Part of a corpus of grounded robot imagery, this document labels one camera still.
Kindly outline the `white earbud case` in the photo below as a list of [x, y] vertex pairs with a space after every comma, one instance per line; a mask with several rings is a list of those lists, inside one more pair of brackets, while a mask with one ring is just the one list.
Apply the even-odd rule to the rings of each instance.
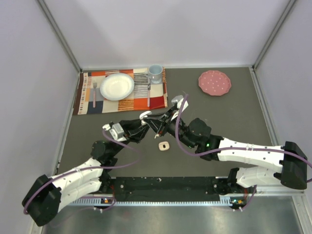
[[152, 113], [151, 111], [146, 111], [146, 112], [143, 112], [142, 114], [139, 115], [139, 119], [141, 120], [142, 125], [146, 124], [145, 118], [147, 118], [148, 115], [150, 115], [151, 113]]

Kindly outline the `beige earbud case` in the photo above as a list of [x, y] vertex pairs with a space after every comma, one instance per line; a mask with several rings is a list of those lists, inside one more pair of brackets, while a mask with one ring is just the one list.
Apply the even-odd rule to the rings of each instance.
[[160, 151], [167, 151], [170, 148], [170, 144], [167, 141], [163, 141], [158, 144], [158, 148]]

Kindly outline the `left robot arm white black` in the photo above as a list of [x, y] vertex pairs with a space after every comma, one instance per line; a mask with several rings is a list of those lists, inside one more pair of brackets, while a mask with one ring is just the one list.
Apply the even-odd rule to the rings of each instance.
[[38, 177], [22, 201], [23, 212], [38, 226], [48, 224], [65, 206], [93, 192], [106, 193], [109, 171], [117, 169], [115, 157], [129, 143], [141, 142], [149, 125], [141, 119], [122, 120], [103, 126], [105, 140], [95, 141], [90, 158], [62, 174]]

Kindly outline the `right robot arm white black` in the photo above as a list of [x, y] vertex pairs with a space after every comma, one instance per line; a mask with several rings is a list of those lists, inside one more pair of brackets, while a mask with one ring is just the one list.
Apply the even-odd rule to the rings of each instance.
[[304, 190], [307, 188], [308, 160], [300, 147], [287, 141], [283, 146], [261, 146], [233, 141], [211, 133], [211, 128], [199, 118], [185, 124], [179, 111], [153, 115], [147, 111], [140, 115], [142, 124], [148, 125], [161, 137], [174, 136], [179, 144], [196, 148], [194, 156], [211, 161], [235, 161], [250, 164], [250, 168], [234, 168], [228, 175], [228, 188], [239, 193], [254, 185], [278, 185]]

